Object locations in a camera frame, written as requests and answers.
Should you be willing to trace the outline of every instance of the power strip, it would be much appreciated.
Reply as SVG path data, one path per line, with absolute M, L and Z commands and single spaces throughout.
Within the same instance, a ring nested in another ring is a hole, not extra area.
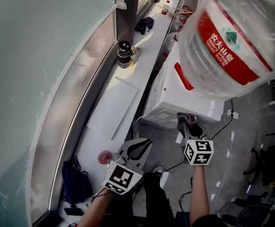
M 231 109 L 228 109 L 227 115 L 228 115 L 229 117 L 232 117 L 232 115 L 233 115 L 233 119 L 238 119 L 238 113 L 237 113 L 237 112 L 232 112 L 232 113 L 231 113 Z

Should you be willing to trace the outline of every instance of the white countertop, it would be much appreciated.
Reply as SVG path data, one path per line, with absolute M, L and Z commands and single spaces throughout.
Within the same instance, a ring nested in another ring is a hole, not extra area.
M 134 32 L 132 47 L 142 48 L 139 61 L 127 69 L 120 68 L 116 62 L 114 70 L 112 70 L 112 73 L 110 74 L 108 85 L 106 86 L 105 91 L 101 94 L 102 96 L 105 94 L 105 96 L 107 96 L 107 93 L 109 93 L 108 90 L 115 86 L 115 82 L 122 82 L 129 85 L 136 91 L 133 99 L 130 99 L 129 104 L 125 104 L 126 108 L 124 109 L 123 114 L 111 112 L 113 119 L 111 119 L 111 117 L 109 117 L 109 120 L 103 120 L 102 118 L 99 119 L 98 114 L 93 113 L 88 122 L 88 127 L 85 128 L 85 131 L 80 139 L 76 156 L 80 162 L 81 170 L 87 171 L 89 174 L 89 180 L 91 181 L 94 193 L 97 193 L 102 188 L 101 184 L 106 175 L 106 166 L 101 165 L 98 162 L 98 155 L 103 150 L 108 150 L 114 154 L 118 152 L 119 148 L 123 144 L 171 23 L 172 18 L 170 16 L 161 14 L 160 6 L 162 6 L 166 0 L 160 1 L 160 3 L 154 3 L 145 16 L 150 16 L 154 19 L 153 28 L 144 35 L 141 35 L 139 32 Z M 176 7 L 179 3 L 179 0 L 169 1 L 171 7 Z M 121 87 L 118 87 L 117 90 L 119 90 L 119 93 L 116 95 L 119 96 L 114 96 L 113 98 L 105 97 L 105 99 L 102 97 L 107 105 L 107 110 L 109 110 L 109 105 L 115 104 L 115 102 L 119 102 L 121 105 L 121 102 L 124 100 L 124 94 L 122 94 Z M 107 128 L 110 125 L 111 127 L 114 127 L 114 120 L 120 123 L 112 138 L 110 137 L 111 134 L 108 134 L 108 137 L 105 132 L 95 130 L 92 128 L 92 125 L 90 125 L 90 122 L 95 122 L 97 124 L 103 124 L 103 128 Z M 62 226 L 67 226 L 73 221 L 79 221 L 80 219 L 79 216 L 67 216 L 65 214 L 63 208 L 68 206 L 68 203 L 63 202 L 60 207 L 60 216 L 65 220 Z M 84 203 L 77 205 L 77 207 L 83 208 L 84 210 L 87 209 Z

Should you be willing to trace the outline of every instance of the gray floor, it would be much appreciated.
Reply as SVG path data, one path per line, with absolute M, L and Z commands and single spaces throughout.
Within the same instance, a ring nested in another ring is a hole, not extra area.
M 265 136 L 267 133 L 275 132 L 274 108 L 267 105 L 272 100 L 271 87 L 268 84 L 256 88 L 248 95 L 233 99 L 234 111 L 238 112 L 239 119 L 233 119 L 229 129 L 235 132 L 234 141 L 237 141 L 237 145 L 233 147 L 232 161 L 223 187 L 213 201 L 211 200 L 211 195 L 217 195 L 219 188 L 216 187 L 216 183 L 222 182 L 230 160 L 230 158 L 226 158 L 227 151 L 231 150 L 231 139 L 227 129 L 224 129 L 214 138 L 215 152 L 210 164 L 205 167 L 206 186 L 211 211 L 214 205 L 216 211 L 233 197 L 246 197 L 248 181 L 253 175 L 251 177 L 244 176 L 242 172 L 254 166 L 255 157 L 251 154 L 251 148 L 260 149 L 261 144 L 264 144 L 264 148 L 267 148 L 273 143 L 275 144 L 275 138 Z M 225 102 L 224 111 L 226 112 L 228 109 L 231 109 L 230 101 Z M 223 126 L 223 118 L 220 122 L 205 124 L 210 137 Z M 161 130 L 157 128 L 154 128 L 154 130 L 153 148 L 145 165 L 145 172 L 151 171 L 155 166 L 162 166 L 167 169 L 183 161 L 183 154 L 180 148 L 183 143 L 177 144 L 175 142 L 177 137 L 176 130 Z M 151 139 L 152 134 L 151 128 L 145 127 L 141 129 L 140 137 Z M 177 203 L 180 196 L 191 190 L 191 176 L 192 167 L 190 165 L 182 164 L 170 170 L 164 190 L 170 200 L 174 215 L 176 211 L 180 211 Z M 252 191 L 253 194 L 262 193 L 254 189 L 251 189 Z M 142 201 L 146 199 L 143 189 L 140 191 L 140 198 Z M 189 211 L 189 204 L 190 196 L 185 196 L 182 200 L 184 211 Z M 136 216 L 146 215 L 145 204 L 140 201 L 138 196 L 135 199 L 133 210 Z

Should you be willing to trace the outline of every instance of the window frame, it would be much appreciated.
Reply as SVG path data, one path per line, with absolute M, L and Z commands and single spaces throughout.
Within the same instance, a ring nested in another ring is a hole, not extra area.
M 71 160 L 75 154 L 96 101 L 115 66 L 118 42 L 127 40 L 132 44 L 136 25 L 145 16 L 151 6 L 159 1 L 160 0 L 147 0 L 140 9 L 138 9 L 138 0 L 124 0 L 123 2 L 126 3 L 127 9 L 116 9 L 114 11 L 115 42 L 99 66 L 92 69 L 93 78 L 82 96 L 79 106 L 71 120 L 67 135 L 63 141 L 62 151 L 59 155 L 59 161 L 54 174 L 48 212 L 33 223 L 32 226 L 43 226 L 48 222 L 50 222 L 51 225 L 57 226 L 61 221 L 59 217 L 59 208 L 63 193 L 62 163 Z

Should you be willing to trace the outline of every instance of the small bottle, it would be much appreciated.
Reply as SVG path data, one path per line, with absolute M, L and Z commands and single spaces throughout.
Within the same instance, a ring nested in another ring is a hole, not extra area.
M 162 11 L 161 11 L 161 13 L 162 13 L 163 15 L 166 15 L 167 12 L 168 12 L 168 10 L 169 10 L 169 8 L 170 8 L 170 1 L 167 0 L 167 2 L 164 4 L 164 6 L 162 6 Z

